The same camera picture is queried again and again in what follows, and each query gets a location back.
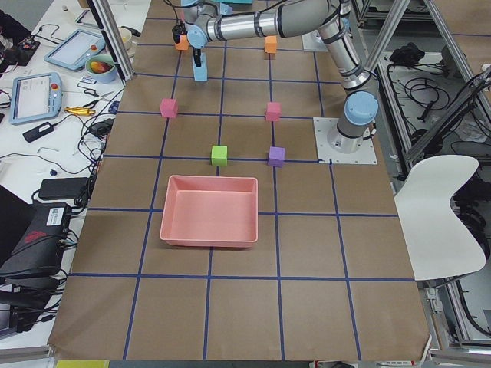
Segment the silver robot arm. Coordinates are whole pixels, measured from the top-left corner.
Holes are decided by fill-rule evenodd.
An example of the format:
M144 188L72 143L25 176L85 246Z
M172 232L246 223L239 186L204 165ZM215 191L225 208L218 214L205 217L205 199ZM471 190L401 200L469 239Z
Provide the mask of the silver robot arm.
M347 97L343 113L327 132L327 142L337 153L352 154L370 139L379 104L374 77L352 43L347 20L349 1L279 1L258 11L233 12L216 1L182 1L183 25L193 47L195 64L201 50L213 41L246 38L302 38L306 51L331 56Z

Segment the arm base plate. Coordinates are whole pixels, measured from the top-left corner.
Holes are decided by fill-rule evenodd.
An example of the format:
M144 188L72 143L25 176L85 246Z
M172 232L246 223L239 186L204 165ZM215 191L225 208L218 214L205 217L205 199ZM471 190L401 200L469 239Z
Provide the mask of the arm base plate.
M313 126L319 163L377 165L369 128L365 129L361 137L352 139L338 131L338 118L314 117Z

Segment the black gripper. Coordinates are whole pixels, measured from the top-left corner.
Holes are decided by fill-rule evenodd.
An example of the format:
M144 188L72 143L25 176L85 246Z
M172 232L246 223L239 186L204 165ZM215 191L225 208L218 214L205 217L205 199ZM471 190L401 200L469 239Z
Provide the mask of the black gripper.
M193 65L198 67L199 64L202 64L202 50L199 48L193 48Z

